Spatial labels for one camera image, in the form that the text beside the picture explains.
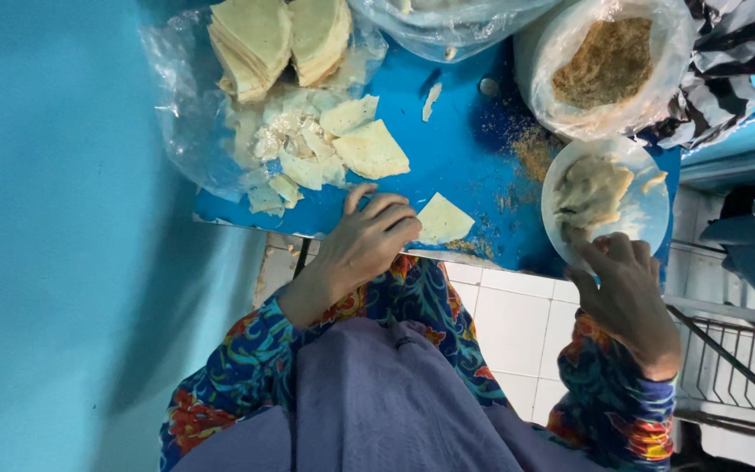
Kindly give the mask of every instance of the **blue tabletop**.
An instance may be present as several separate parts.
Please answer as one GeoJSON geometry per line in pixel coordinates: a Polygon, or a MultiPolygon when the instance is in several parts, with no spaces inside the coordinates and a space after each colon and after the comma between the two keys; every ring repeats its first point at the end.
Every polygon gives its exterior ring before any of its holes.
{"type": "MultiPolygon", "coordinates": [[[[565,263],[544,231],[540,215],[542,182],[533,178],[516,156],[513,143],[537,121],[523,104],[513,81],[512,41],[488,48],[458,64],[421,59],[388,39],[389,51],[366,93],[380,97],[377,118],[409,157],[410,173],[377,181],[380,191],[403,194],[421,210],[437,191],[476,220],[465,241],[445,246],[411,243],[408,249],[454,250],[476,255],[510,271],[527,271],[560,278],[565,263]],[[499,93],[479,92],[480,80],[499,84],[499,93]],[[429,123],[421,109],[429,88],[442,83],[429,123]]],[[[542,132],[546,138],[550,135],[542,132]]],[[[660,169],[668,172],[669,201],[675,199],[680,171],[676,149],[650,149],[660,169]]],[[[347,179],[363,179],[351,171],[347,179]]],[[[246,198],[240,203],[201,191],[194,205],[206,221],[219,219],[243,227],[287,234],[328,234],[340,219],[346,192],[331,186],[322,191],[300,189],[305,198],[283,218],[251,214],[246,198]]],[[[672,223],[656,257],[665,265],[672,223]]]]}

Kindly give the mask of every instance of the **clear plastic bag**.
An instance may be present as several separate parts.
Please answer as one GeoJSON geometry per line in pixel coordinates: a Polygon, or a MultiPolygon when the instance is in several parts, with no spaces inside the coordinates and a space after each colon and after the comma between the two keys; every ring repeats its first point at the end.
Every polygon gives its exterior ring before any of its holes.
{"type": "Polygon", "coordinates": [[[457,62],[495,45],[560,0],[349,0],[404,48],[457,62]]]}
{"type": "Polygon", "coordinates": [[[689,66],[696,37],[683,0],[581,0],[553,7],[514,37],[515,78],[520,95],[546,128],[589,141],[632,135],[667,115],[689,66]],[[568,64],[596,21],[631,17],[652,20],[652,73],[643,88],[623,102],[581,109],[555,99],[553,74],[568,64]]]}
{"type": "MultiPolygon", "coordinates": [[[[346,57],[322,84],[322,93],[337,100],[362,95],[388,48],[371,22],[354,12],[352,20],[346,57]]],[[[264,163],[244,154],[264,125],[260,113],[265,101],[234,104],[217,87],[223,69],[211,49],[206,30],[210,22],[211,10],[204,7],[184,11],[165,24],[142,26],[139,33],[159,87],[156,111],[168,159],[213,195],[240,201],[272,175],[264,163]]],[[[285,89],[287,97],[298,90],[287,85],[296,83],[292,72],[285,69],[274,86],[282,100],[285,89]]]]}

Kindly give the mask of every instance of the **white plate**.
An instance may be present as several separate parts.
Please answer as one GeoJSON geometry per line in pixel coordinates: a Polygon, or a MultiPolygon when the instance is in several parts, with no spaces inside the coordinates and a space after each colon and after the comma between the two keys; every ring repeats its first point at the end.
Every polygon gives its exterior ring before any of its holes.
{"type": "Polygon", "coordinates": [[[631,139],[614,137],[585,143],[573,141],[555,157],[546,173],[541,194],[541,217],[544,229],[555,250],[564,260],[575,267],[590,270],[572,247],[561,239],[561,225],[554,215],[553,188],[578,159],[584,156],[613,156],[614,161],[628,167],[635,177],[631,187],[625,192],[619,205],[622,213],[619,221],[603,224],[593,231],[593,238],[610,233],[625,233],[631,240],[641,239],[651,244],[652,255],[663,242],[668,227],[668,189],[666,182],[660,182],[648,193],[641,187],[657,175],[660,169],[646,150],[637,146],[631,139]]]}

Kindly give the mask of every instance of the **ground spice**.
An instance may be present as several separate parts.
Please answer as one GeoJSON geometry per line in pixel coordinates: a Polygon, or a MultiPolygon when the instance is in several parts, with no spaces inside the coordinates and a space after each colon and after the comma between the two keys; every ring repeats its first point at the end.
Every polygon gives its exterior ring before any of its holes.
{"type": "Polygon", "coordinates": [[[650,19],[597,21],[573,59],[552,75],[559,102],[581,109],[624,102],[651,77],[650,19]]]}
{"type": "Polygon", "coordinates": [[[553,144],[546,138],[544,129],[538,125],[526,128],[520,134],[520,139],[512,142],[512,150],[518,155],[527,177],[538,182],[544,181],[546,171],[552,164],[550,153],[553,144]]]}
{"type": "Polygon", "coordinates": [[[460,251],[463,253],[473,253],[482,257],[485,255],[489,260],[494,259],[494,251],[491,248],[491,243],[477,239],[475,241],[450,241],[445,244],[445,247],[449,250],[460,251]]]}

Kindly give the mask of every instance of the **person's right hand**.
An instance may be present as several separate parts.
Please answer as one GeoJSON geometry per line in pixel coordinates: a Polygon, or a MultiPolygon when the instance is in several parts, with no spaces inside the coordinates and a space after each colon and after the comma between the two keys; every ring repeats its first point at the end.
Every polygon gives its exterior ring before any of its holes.
{"type": "Polygon", "coordinates": [[[645,241],[623,233],[575,243],[602,282],[581,269],[566,276],[579,289],[582,310],[625,346],[651,381],[667,381],[680,367],[680,335],[657,289],[659,262],[645,241]]]}
{"type": "Polygon", "coordinates": [[[377,187],[362,183],[349,191],[342,219],[322,241],[320,253],[278,298],[294,326],[310,325],[343,296],[388,270],[404,244],[418,238],[421,222],[403,196],[378,193],[357,208],[377,187]]]}

